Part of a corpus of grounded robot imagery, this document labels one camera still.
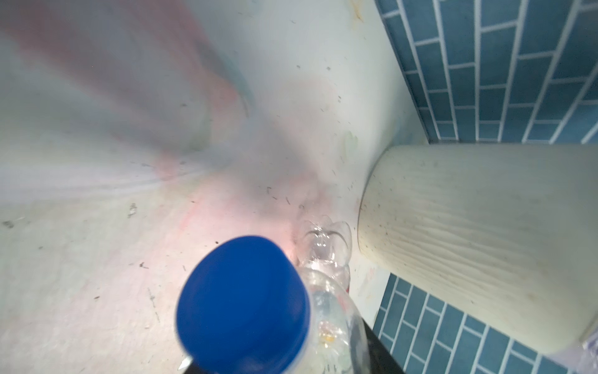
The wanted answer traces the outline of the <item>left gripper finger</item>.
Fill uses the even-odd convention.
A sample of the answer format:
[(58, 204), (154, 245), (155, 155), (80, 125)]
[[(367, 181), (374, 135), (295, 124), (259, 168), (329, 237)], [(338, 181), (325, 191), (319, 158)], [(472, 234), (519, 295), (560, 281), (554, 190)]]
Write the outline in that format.
[(368, 343), (368, 352), (372, 374), (404, 374), (403, 369), (375, 335), (373, 330), (364, 322)]

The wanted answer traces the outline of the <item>clear bottle blue cap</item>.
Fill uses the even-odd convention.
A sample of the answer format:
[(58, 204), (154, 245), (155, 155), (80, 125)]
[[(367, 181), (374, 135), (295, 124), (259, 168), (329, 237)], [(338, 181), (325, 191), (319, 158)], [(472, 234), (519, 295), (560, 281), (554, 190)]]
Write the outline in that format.
[(294, 266), (274, 242), (225, 242), (189, 275), (178, 339), (209, 373), (369, 373), (364, 321), (347, 289)]

